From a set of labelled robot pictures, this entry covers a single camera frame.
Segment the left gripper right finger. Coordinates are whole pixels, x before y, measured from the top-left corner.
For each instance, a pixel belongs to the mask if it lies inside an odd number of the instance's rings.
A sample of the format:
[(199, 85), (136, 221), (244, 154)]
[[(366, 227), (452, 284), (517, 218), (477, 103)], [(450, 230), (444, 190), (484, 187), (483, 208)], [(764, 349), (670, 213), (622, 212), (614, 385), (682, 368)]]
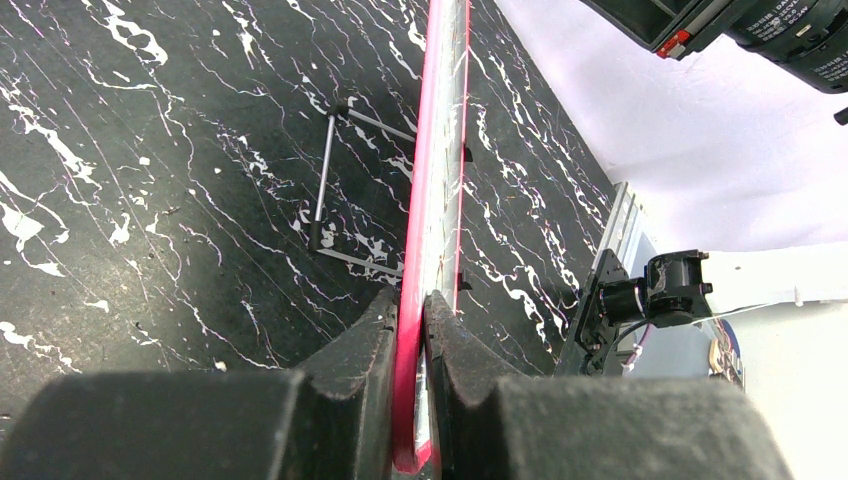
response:
[(530, 377), (423, 307), (438, 479), (788, 479), (748, 397), (686, 378)]

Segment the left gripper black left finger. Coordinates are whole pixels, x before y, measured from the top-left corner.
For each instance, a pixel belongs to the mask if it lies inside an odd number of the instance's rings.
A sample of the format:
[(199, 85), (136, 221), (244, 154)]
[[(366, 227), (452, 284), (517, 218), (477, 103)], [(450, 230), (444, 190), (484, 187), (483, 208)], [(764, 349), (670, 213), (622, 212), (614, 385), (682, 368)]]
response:
[(387, 479), (397, 292), (283, 370), (67, 376), (1, 455), (5, 479)]

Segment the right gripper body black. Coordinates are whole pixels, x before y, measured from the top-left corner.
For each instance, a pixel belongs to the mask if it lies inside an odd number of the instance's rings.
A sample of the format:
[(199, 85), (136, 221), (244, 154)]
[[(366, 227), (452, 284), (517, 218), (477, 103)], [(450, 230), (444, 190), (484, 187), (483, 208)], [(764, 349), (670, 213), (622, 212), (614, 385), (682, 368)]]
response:
[(681, 60), (729, 31), (753, 0), (584, 0), (583, 4), (641, 48)]

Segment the pink framed whiteboard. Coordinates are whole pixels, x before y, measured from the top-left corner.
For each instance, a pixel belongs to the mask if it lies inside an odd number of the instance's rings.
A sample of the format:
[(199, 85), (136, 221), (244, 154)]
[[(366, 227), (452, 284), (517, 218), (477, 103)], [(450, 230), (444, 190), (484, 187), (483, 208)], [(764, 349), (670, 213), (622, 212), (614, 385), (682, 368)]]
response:
[(430, 458), (416, 423), (424, 301), (437, 292), (455, 306), (458, 294), (470, 17), (467, 1), (429, 4), (391, 405), (392, 461), (405, 474)]

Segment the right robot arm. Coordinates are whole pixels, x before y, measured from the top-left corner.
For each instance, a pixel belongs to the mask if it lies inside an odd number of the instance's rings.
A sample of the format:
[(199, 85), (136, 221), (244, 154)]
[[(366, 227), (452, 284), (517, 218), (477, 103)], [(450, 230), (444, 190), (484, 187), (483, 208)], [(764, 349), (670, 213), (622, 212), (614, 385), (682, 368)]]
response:
[[(843, 1), (594, 1), (591, 8), (642, 48), (681, 60), (718, 36), (826, 94), (847, 90)], [(759, 307), (847, 298), (843, 242), (759, 252), (664, 253), (630, 278), (635, 203), (619, 195), (555, 371), (618, 375), (620, 343), (637, 331), (716, 323)]]

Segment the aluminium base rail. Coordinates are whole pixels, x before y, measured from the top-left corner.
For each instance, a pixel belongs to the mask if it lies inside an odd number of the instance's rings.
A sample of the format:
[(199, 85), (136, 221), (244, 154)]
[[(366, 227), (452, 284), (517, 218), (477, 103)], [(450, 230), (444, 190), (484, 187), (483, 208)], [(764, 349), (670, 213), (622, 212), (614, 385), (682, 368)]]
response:
[(633, 273), (656, 253), (641, 198), (629, 182), (615, 185), (613, 202), (598, 246), (595, 266), (605, 250), (612, 251), (624, 269)]

